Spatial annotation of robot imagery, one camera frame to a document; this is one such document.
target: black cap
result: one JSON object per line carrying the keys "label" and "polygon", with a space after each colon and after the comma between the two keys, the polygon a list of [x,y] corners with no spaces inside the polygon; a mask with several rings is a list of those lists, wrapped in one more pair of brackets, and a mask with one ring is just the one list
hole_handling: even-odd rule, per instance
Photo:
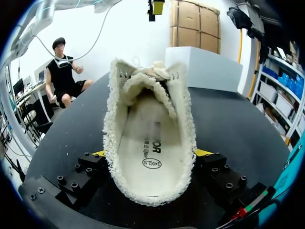
{"label": "black cap", "polygon": [[66,40],[65,40],[63,37],[57,38],[57,39],[53,42],[53,45],[52,45],[53,50],[54,50],[54,49],[56,48],[56,46],[59,45],[59,44],[65,45],[65,44],[66,44]]}

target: cable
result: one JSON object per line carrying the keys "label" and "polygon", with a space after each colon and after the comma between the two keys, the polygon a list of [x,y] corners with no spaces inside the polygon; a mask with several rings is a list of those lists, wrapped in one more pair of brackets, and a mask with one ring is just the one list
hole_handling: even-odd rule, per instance
{"label": "cable", "polygon": [[16,154],[16,155],[18,155],[18,156],[28,156],[28,157],[30,157],[30,158],[33,158],[31,155],[21,155],[21,154],[17,154],[14,150],[12,150],[12,148],[9,146],[9,144],[7,144],[7,146],[10,148],[10,150],[11,150],[14,154]]}
{"label": "cable", "polygon": [[18,79],[17,81],[19,81],[20,79],[20,57],[18,57]]}
{"label": "cable", "polygon": [[[106,21],[106,18],[107,18],[107,15],[108,15],[109,11],[112,9],[113,6],[115,6],[115,5],[118,4],[119,2],[115,3],[114,5],[112,5],[112,6],[107,10],[107,13],[106,13],[106,16],[105,16],[105,18],[104,18],[102,27],[101,27],[101,29],[100,29],[100,32],[99,32],[99,34],[98,34],[98,36],[97,36],[97,38],[96,38],[96,40],[95,40],[93,46],[92,46],[84,55],[82,55],[81,57],[78,57],[78,58],[75,58],[75,59],[71,59],[71,60],[69,60],[69,61],[76,61],[76,60],[79,60],[79,59],[83,58],[85,55],[87,55],[87,54],[94,48],[95,44],[97,43],[97,41],[98,41],[98,39],[99,39],[99,37],[100,37],[100,35],[101,35],[101,32],[102,32],[102,30],[103,30],[103,27],[104,27],[104,24],[105,24],[105,21]],[[43,45],[43,47],[47,50],[47,52],[48,52],[52,57],[54,57],[55,59],[57,59],[57,60],[59,60],[59,61],[66,61],[66,59],[59,58],[59,57],[55,56],[53,53],[51,53],[51,52],[48,50],[48,48],[45,46],[45,44],[43,43],[43,41],[42,41],[37,35],[35,35],[34,37],[36,37],[36,38],[41,42],[41,44]]]}

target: white box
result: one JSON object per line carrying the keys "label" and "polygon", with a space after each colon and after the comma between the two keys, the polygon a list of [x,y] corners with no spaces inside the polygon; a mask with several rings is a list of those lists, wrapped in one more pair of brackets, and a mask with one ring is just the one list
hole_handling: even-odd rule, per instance
{"label": "white box", "polygon": [[223,55],[195,47],[166,48],[165,66],[186,65],[188,87],[237,92],[243,66]]}
{"label": "white box", "polygon": [[259,89],[259,92],[270,102],[273,103],[275,101],[277,90],[263,81],[261,81],[261,88]]}
{"label": "white box", "polygon": [[305,115],[302,113],[301,119],[299,124],[297,125],[297,127],[299,128],[299,130],[301,131],[301,133],[303,134],[304,129],[305,129]]}
{"label": "white box", "polygon": [[288,118],[293,106],[279,93],[276,100],[276,107],[282,112],[282,114]]}

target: cardboard box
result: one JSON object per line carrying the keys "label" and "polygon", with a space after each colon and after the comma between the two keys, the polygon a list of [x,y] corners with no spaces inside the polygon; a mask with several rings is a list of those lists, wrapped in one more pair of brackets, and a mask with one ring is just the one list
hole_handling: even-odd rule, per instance
{"label": "cardboard box", "polygon": [[192,46],[220,53],[219,11],[191,0],[173,0],[171,46]]}

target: blue bin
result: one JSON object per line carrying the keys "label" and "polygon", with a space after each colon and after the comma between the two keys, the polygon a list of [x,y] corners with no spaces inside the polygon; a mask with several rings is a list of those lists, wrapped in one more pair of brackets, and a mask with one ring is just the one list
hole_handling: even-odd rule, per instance
{"label": "blue bin", "polygon": [[283,73],[282,76],[279,76],[277,80],[284,86],[287,86],[289,77],[287,74]]}
{"label": "blue bin", "polygon": [[294,81],[294,79],[289,79],[289,80],[288,80],[287,87],[288,87],[292,92],[295,92],[296,82]]}
{"label": "blue bin", "polygon": [[304,84],[304,79],[301,76],[297,75],[296,76],[296,82],[303,85]]}
{"label": "blue bin", "polygon": [[299,99],[302,99],[302,94],[303,94],[303,88],[296,88],[296,89],[295,89],[295,95],[296,95]]}
{"label": "blue bin", "polygon": [[272,76],[273,78],[275,78],[275,79],[277,79],[278,78],[278,74],[275,72],[275,71],[273,71],[273,70],[271,70],[270,68],[267,68],[267,67],[263,67],[263,72],[264,73],[267,73],[268,75],[270,75],[270,76]]}

